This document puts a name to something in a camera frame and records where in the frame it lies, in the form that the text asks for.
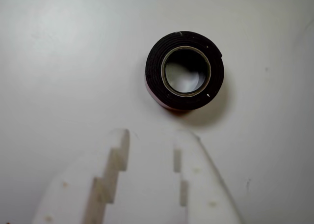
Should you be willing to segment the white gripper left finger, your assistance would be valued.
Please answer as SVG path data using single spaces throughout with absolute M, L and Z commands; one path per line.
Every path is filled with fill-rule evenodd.
M 115 129 L 104 145 L 74 160 L 48 186 L 34 224 L 102 224 L 118 177 L 128 168 L 130 132 Z

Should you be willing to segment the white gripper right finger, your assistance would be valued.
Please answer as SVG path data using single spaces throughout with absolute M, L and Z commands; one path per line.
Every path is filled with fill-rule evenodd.
M 180 205 L 185 208 L 187 224 L 245 222 L 209 153 L 193 132 L 176 132 L 173 166 L 180 175 Z

